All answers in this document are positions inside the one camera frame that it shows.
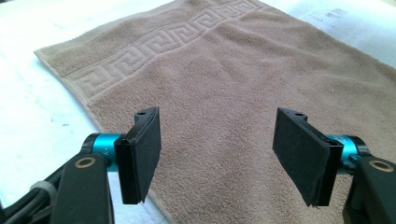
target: screw hole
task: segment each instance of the screw hole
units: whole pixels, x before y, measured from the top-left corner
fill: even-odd
[[[75,166],[77,168],[87,168],[92,166],[96,162],[94,157],[86,157],[76,161]]]
[[[383,172],[393,172],[394,168],[383,162],[383,161],[369,161],[370,165],[372,165],[375,169],[383,171]]]

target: terry cloth towel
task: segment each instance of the terry cloth towel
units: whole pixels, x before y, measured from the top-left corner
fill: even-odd
[[[396,71],[256,0],[176,1],[40,49],[103,132],[161,108],[150,196],[175,223],[342,223],[351,177],[306,207],[272,150],[276,108],[396,161]]]

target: cable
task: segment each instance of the cable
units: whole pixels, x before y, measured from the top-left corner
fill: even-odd
[[[49,177],[47,177],[45,180],[50,182],[55,188],[59,186],[59,182],[61,181],[61,176],[62,176],[62,170],[63,166],[58,168],[55,172],[53,172]],[[27,192],[22,198],[17,200],[14,204],[10,205],[9,207],[4,209],[4,212],[6,214],[7,218],[10,218],[14,216],[16,213],[18,213],[22,208],[28,204],[30,201],[34,199],[34,197],[37,195],[39,192],[39,189],[32,189],[29,192]]]
[[[3,205],[0,201],[0,223],[4,223],[7,220],[6,213],[4,212]]]
[[[32,215],[29,224],[32,223],[49,223],[50,222],[50,214],[52,212],[52,206],[47,206],[40,211],[36,212]]]
[[[56,191],[57,189],[49,182],[45,180],[37,181],[35,184],[30,187],[30,189],[43,189],[45,190],[48,195],[49,195],[49,201],[50,203],[55,202],[55,197],[56,197]]]
[[[5,224],[15,224],[23,223],[26,218],[32,216],[35,211],[37,211],[48,199],[48,193],[41,189],[37,195],[30,201],[26,206],[24,206],[19,212],[14,216],[9,218]]]

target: black plastic housing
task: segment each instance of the black plastic housing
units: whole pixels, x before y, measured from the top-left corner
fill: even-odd
[[[308,116],[278,108],[273,150],[307,206],[327,206],[343,145],[311,126]]]
[[[114,223],[106,161],[98,153],[77,155],[62,173],[50,223]]]
[[[396,165],[373,156],[362,157],[343,216],[346,224],[396,223]]]
[[[134,127],[116,140],[114,148],[122,202],[137,204],[145,201],[162,148],[160,108],[135,113]]]

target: black cable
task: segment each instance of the black cable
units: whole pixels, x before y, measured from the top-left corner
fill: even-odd
[[[56,189],[59,187],[61,177],[62,177],[62,172],[64,169],[64,165],[59,167],[55,172],[53,172],[51,175],[49,175],[45,181],[50,182]],[[32,189],[29,192],[27,192],[22,198],[17,200],[14,204],[10,205],[9,207],[3,209],[4,213],[6,215],[6,218],[10,220],[11,218],[14,218],[15,216],[20,217],[21,215],[19,214],[22,210],[23,211],[30,211],[32,210],[32,204],[36,203],[41,203],[39,206],[42,205],[46,201],[47,198],[42,198],[42,196],[39,197],[38,194],[45,194],[45,197],[48,196],[47,192],[41,190],[41,189]]]
[[[4,212],[3,205],[1,204],[0,201],[0,223],[4,223],[6,222],[6,220],[7,220],[6,213]]]
[[[49,177],[45,180],[50,182],[55,188],[59,186],[59,182],[61,181],[63,166],[58,168],[55,172],[53,172]],[[22,210],[22,208],[28,204],[33,198],[37,195],[39,189],[32,189],[27,192],[22,198],[17,200],[14,204],[4,209],[7,218],[14,216],[18,211]]]
[[[29,224],[32,223],[49,223],[50,222],[50,214],[52,212],[52,206],[47,206],[36,212],[32,215],[32,218]]]
[[[14,216],[9,218],[5,224],[24,223],[27,218],[31,217],[48,200],[48,193],[41,189],[37,195],[24,206]]]
[[[26,204],[33,200],[33,198],[37,195],[38,189],[32,189],[27,194],[25,194],[22,198],[17,200],[14,204],[4,209],[4,213],[7,218],[14,216],[18,211],[20,211]]]

